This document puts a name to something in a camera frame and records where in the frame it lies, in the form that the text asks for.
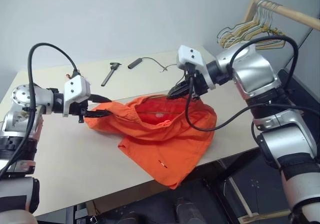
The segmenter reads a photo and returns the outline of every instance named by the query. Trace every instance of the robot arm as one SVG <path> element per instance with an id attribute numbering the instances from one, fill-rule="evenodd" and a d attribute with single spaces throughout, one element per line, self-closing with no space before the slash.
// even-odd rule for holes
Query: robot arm
<path id="1" fill-rule="evenodd" d="M 189 93 L 190 77 L 193 81 L 192 97 L 198 98 L 216 84 L 233 80 L 248 107 L 256 104 L 290 105 L 282 84 L 269 62 L 256 53 L 255 45 L 244 48 L 230 61 L 246 42 L 238 43 L 205 64 L 201 54 L 181 46 L 177 66 L 187 72 L 186 79 L 172 88 L 168 98 Z M 302 119 L 300 112 L 264 106 L 251 108 L 253 122 L 261 131 L 257 144 L 270 166 L 279 169 L 282 185 L 292 214 L 292 223 L 320 221 L 320 165 L 316 162 L 317 145 Z"/>
<path id="2" fill-rule="evenodd" d="M 33 213 L 39 204 L 40 183 L 33 177 L 36 163 L 37 144 L 43 125 L 43 114 L 62 113 L 78 115 L 79 123 L 84 117 L 102 117 L 109 115 L 105 110 L 88 111 L 88 101 L 111 102 L 99 95 L 91 94 L 89 83 L 77 74 L 65 83 L 64 93 L 57 89 L 44 89 L 34 86 L 35 118 L 28 139 L 15 159 L 12 157 L 22 139 L 30 117 L 29 85 L 20 85 L 12 91 L 12 107 L 6 114 L 0 129 L 0 170 L 9 163 L 8 169 L 0 181 L 0 223 L 15 223 L 15 220 L 25 220 L 26 224 L 36 223 L 30 213 Z"/>

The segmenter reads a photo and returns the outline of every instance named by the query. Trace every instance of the wooden rod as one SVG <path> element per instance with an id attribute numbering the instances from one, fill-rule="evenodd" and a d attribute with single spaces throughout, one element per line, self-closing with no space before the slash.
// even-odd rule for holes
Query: wooden rod
<path id="1" fill-rule="evenodd" d="M 280 217 L 286 217 L 291 213 L 290 210 L 283 210 L 268 214 L 262 214 L 262 215 L 254 215 L 253 217 L 244 216 L 239 218 L 240 223 L 248 224 L 259 220 L 267 220 L 267 219 L 273 219 L 273 218 L 280 218 Z"/>
<path id="2" fill-rule="evenodd" d="M 228 178 L 229 182 L 231 183 L 236 195 L 238 196 L 241 204 L 243 205 L 246 213 L 248 214 L 248 216 L 250 218 L 252 218 L 254 215 L 252 214 L 251 210 L 250 210 L 250 207 L 248 205 L 248 203 L 246 202 L 245 198 L 243 197 L 242 193 L 240 192 L 238 186 L 236 185 L 235 181 L 233 178 Z"/>
<path id="3" fill-rule="evenodd" d="M 320 31 L 320 20 L 317 18 L 311 17 L 304 13 L 300 13 L 282 5 L 277 5 L 271 1 L 263 1 L 260 5 L 265 9 L 271 10 L 275 13 L 281 14 L 282 16 L 293 19 L 299 23 L 303 23 L 311 28 Z"/>
<path id="4" fill-rule="evenodd" d="M 249 22 L 253 19 L 255 13 L 256 13 L 256 9 L 257 9 L 257 4 L 260 2 L 261 0 L 251 0 L 249 8 L 245 14 L 245 18 L 244 18 L 244 22 Z M 293 9 L 287 8 L 283 5 L 274 3 L 272 1 L 268 1 L 265 0 L 259 4 L 260 6 L 262 6 L 265 9 L 271 10 L 275 13 L 278 13 L 282 16 L 285 16 L 287 18 L 290 18 L 292 20 L 295 20 L 299 23 L 305 24 L 311 28 L 317 29 L 320 31 L 320 20 L 314 17 L 311 17 L 309 15 L 306 15 L 304 13 L 295 11 Z"/>

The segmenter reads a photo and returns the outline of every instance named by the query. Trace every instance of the orange fabric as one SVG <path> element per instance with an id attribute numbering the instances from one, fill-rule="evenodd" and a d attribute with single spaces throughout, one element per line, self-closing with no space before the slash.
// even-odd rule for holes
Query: orange fabric
<path id="1" fill-rule="evenodd" d="M 125 134 L 118 147 L 156 181 L 175 189 L 205 153 L 214 132 L 189 126 L 185 99 L 150 97 L 139 97 L 128 104 L 100 104 L 95 109 L 108 110 L 113 115 L 85 121 L 98 131 Z M 188 113 L 198 127 L 216 125 L 214 110 L 201 100 L 191 102 Z"/>

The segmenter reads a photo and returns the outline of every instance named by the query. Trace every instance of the table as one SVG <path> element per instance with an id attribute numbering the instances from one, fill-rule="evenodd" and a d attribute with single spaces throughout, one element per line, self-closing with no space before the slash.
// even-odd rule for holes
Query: table
<path id="1" fill-rule="evenodd" d="M 206 62 L 214 57 L 203 47 L 197 48 Z M 163 65 L 176 61 L 177 51 L 147 55 Z M 78 65 L 81 74 L 91 83 L 91 93 L 112 100 L 128 102 L 136 96 L 166 93 L 182 77 L 175 66 L 160 73 L 151 60 L 143 61 L 132 70 L 126 66 L 138 57 L 105 60 Z M 105 87 L 100 84 L 110 70 L 109 62 L 123 65 Z M 35 70 L 33 78 L 41 87 L 55 87 L 62 92 L 65 74 L 71 66 Z M 0 117 L 10 109 L 10 93 L 18 85 L 27 84 L 27 72 L 19 72 L 0 104 Z M 218 86 L 202 96 L 218 117 L 217 125 L 246 106 L 232 82 Z M 35 216 L 86 202 L 151 181 L 152 177 L 123 154 L 117 145 L 121 136 L 101 134 L 78 124 L 78 117 L 63 118 L 60 114 L 44 115 L 43 129 L 35 157 L 34 177 L 40 180 L 40 204 Z M 226 127 L 216 131 L 212 145 L 198 165 L 257 147 L 251 137 L 250 112 L 242 114 Z"/>

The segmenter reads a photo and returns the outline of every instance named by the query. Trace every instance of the wire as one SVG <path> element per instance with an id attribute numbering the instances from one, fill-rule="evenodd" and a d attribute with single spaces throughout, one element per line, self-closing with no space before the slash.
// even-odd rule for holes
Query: wire
<path id="1" fill-rule="evenodd" d="M 142 57 L 142 59 L 147 58 L 147 59 L 151 59 L 154 62 L 156 62 L 160 67 L 162 67 L 164 70 L 167 70 L 167 67 L 164 67 L 162 64 L 160 64 L 158 61 L 156 61 L 154 58 L 151 57 Z"/>
<path id="2" fill-rule="evenodd" d="M 189 94 L 188 94 L 188 98 L 187 98 L 187 102 L 186 102 L 186 105 L 185 105 L 185 118 L 186 118 L 186 121 L 188 122 L 188 124 L 198 130 L 198 131 L 203 131 L 203 132 L 211 132 L 211 131 L 215 131 L 215 130 L 218 130 L 220 128 L 223 128 L 224 126 L 226 126 L 227 124 L 229 124 L 230 122 L 232 122 L 234 119 L 236 119 L 238 116 L 240 116 L 242 113 L 252 109 L 252 108 L 255 108 L 255 107 L 265 107 L 265 108 L 280 108 L 280 109 L 296 109 L 296 110 L 303 110 L 303 111 L 306 111 L 306 112 L 310 112 L 318 117 L 320 117 L 320 112 L 312 109 L 312 108 L 307 108 L 307 107 L 302 107 L 302 106 L 293 106 L 293 105 L 285 105 L 285 104 L 269 104 L 269 103 L 257 103 L 257 104 L 253 104 L 253 105 L 249 105 L 247 107 L 245 107 L 244 109 L 240 110 L 239 112 L 237 112 L 236 114 L 234 114 L 231 118 L 229 118 L 228 120 L 226 120 L 224 123 L 220 124 L 219 126 L 215 127 L 215 128 L 199 128 L 197 126 L 195 126 L 189 119 L 189 115 L 188 115 L 188 108 L 189 108 L 189 105 L 190 105 L 190 102 L 191 102 L 191 98 L 192 98 L 192 92 L 193 92 L 193 87 L 194 86 L 194 79 L 193 77 L 191 76 L 189 78 Z"/>
<path id="3" fill-rule="evenodd" d="M 227 181 L 225 180 L 224 184 L 223 184 L 223 195 L 224 196 L 226 196 L 226 183 L 227 183 Z"/>
<path id="4" fill-rule="evenodd" d="M 169 64 L 169 65 L 167 65 L 166 67 L 164 67 L 163 70 L 160 70 L 160 73 L 165 72 L 165 71 L 168 71 L 168 67 L 176 66 L 176 65 L 177 65 L 177 64 Z"/>
<path id="5" fill-rule="evenodd" d="M 159 223 L 157 223 L 157 222 L 155 222 L 155 221 L 152 221 L 152 220 L 149 220 L 149 222 L 152 222 L 152 223 L 154 223 L 154 224 L 159 224 Z"/>
<path id="6" fill-rule="evenodd" d="M 292 48 L 293 48 L 293 60 L 292 60 L 292 65 L 290 67 L 290 71 L 289 71 L 289 74 L 288 74 L 288 79 L 286 80 L 286 83 L 284 85 L 284 89 L 287 89 L 291 79 L 292 79 L 292 76 L 294 74 L 294 70 L 296 68 L 296 63 L 297 63 L 297 60 L 298 60 L 298 55 L 299 55 L 299 48 L 298 48 L 298 45 L 297 43 L 290 37 L 287 37 L 287 36 L 284 36 L 284 35 L 271 35 L 271 36 L 265 36 L 265 37 L 260 37 L 260 38 L 255 38 L 253 40 L 250 40 L 248 43 L 245 43 L 243 46 L 241 46 L 235 53 L 234 55 L 232 56 L 231 60 L 230 60 L 230 63 L 228 65 L 228 70 L 229 70 L 229 75 L 231 75 L 231 72 L 232 72 L 232 65 L 236 59 L 236 56 L 242 51 L 244 50 L 245 48 L 247 48 L 248 46 L 254 44 L 254 43 L 257 43 L 257 42 L 261 42 L 261 41 L 266 41 L 266 40 L 271 40 L 271 39 L 276 39 L 276 40 L 284 40 L 286 42 L 288 42 L 289 44 L 291 44 Z"/>
<path id="7" fill-rule="evenodd" d="M 253 121 L 251 122 L 251 134 L 252 134 L 254 141 L 258 144 L 258 139 L 255 134 L 255 124 Z"/>
<path id="8" fill-rule="evenodd" d="M 310 33 L 312 32 L 313 28 L 310 28 L 308 33 L 306 34 L 306 36 L 303 38 L 302 42 L 299 44 L 298 46 L 298 49 L 301 48 L 301 46 L 304 44 L 304 42 L 306 41 L 306 39 L 309 37 Z M 290 61 L 292 60 L 294 56 L 292 55 L 289 60 L 287 61 L 287 64 L 283 67 L 283 68 L 286 68 L 289 64 L 290 64 Z"/>
<path id="9" fill-rule="evenodd" d="M 4 168 L 2 168 L 1 172 L 0 172 L 0 180 L 3 178 L 3 176 L 5 175 L 5 173 L 7 172 L 8 168 L 13 164 L 13 162 L 15 162 L 16 157 L 20 154 L 22 148 L 24 147 L 24 145 L 27 143 L 30 132 L 32 130 L 32 127 L 34 125 L 34 121 L 35 121 L 35 116 L 36 116 L 36 94 L 35 94 L 35 87 L 34 87 L 34 79 L 33 79 L 33 75 L 32 75 L 32 57 L 34 54 L 34 51 L 36 48 L 40 47 L 40 46 L 49 46 L 52 47 L 56 50 L 58 50 L 60 53 L 62 53 L 72 64 L 73 69 L 75 72 L 77 71 L 77 67 L 75 65 L 75 63 L 72 61 L 72 59 L 60 48 L 58 48 L 57 46 L 50 44 L 50 43 L 37 43 L 35 44 L 29 51 L 29 55 L 28 55 L 28 60 L 27 60 L 27 69 L 28 69 L 28 78 L 29 78 L 29 92 L 30 92 L 30 105 L 29 105 L 29 118 L 28 118 L 28 123 L 26 125 L 26 130 L 25 130 L 25 135 L 23 137 L 23 139 L 21 140 L 20 144 L 18 145 L 18 147 L 16 148 L 16 150 L 14 151 L 14 153 L 12 154 L 12 156 L 10 157 L 10 159 L 8 160 L 7 164 L 5 165 Z"/>
<path id="10" fill-rule="evenodd" d="M 177 83 L 175 83 L 175 87 L 178 85 L 178 83 L 180 83 L 181 80 L 183 80 L 183 78 L 186 76 L 186 73 L 187 73 L 187 72 L 184 70 L 184 71 L 183 71 L 183 76 L 181 77 L 181 79 L 178 80 Z"/>

